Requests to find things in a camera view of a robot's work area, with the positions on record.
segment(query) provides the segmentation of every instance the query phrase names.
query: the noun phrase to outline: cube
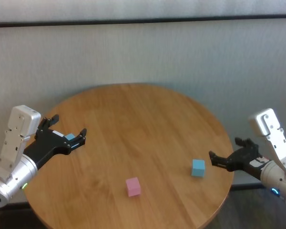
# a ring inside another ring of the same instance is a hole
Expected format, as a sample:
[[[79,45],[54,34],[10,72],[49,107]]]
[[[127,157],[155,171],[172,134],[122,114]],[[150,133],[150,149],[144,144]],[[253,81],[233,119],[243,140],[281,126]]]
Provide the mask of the cube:
[[[204,160],[193,160],[192,166],[192,176],[194,177],[204,177]]]
[[[141,194],[141,186],[137,177],[126,180],[128,197]]]

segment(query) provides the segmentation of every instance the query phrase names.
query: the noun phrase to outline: white wall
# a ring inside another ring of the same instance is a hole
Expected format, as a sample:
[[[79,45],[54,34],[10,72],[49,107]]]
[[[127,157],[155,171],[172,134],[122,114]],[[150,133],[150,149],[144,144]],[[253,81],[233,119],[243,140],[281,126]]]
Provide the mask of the white wall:
[[[13,106],[45,113],[82,90],[128,82],[196,99],[231,138],[253,137],[247,117],[266,107],[286,130],[286,19],[2,28],[0,149]]]

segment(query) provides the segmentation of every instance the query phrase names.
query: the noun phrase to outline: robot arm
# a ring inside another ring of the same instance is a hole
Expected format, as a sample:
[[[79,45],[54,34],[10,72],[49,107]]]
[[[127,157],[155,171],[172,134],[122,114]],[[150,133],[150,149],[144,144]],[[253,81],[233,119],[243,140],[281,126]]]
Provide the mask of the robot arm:
[[[228,171],[243,170],[270,189],[276,196],[286,202],[286,139],[284,131],[272,109],[261,111],[250,117],[250,124],[258,135],[268,142],[273,161],[262,157],[258,145],[250,139],[235,139],[241,146],[228,158],[217,156],[210,151],[209,156],[213,166],[223,167]]]
[[[22,105],[12,109],[4,145],[0,154],[0,208],[29,183],[37,171],[56,154],[68,155],[85,144],[86,129],[75,138],[67,139],[63,134],[49,129],[59,116],[52,119]],[[25,148],[31,135],[35,141]]]

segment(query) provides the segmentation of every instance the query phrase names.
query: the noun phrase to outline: wood grain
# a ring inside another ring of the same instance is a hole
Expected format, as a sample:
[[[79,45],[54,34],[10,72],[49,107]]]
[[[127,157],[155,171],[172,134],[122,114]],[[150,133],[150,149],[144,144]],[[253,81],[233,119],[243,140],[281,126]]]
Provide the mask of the wood grain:
[[[47,116],[62,133],[88,130],[86,145],[53,157],[25,189],[54,229],[196,229],[217,213],[233,173],[212,167],[208,151],[228,156],[229,138],[194,100],[147,84],[117,84],[78,94]],[[204,178],[191,176],[203,159]],[[138,177],[142,194],[127,197]]]

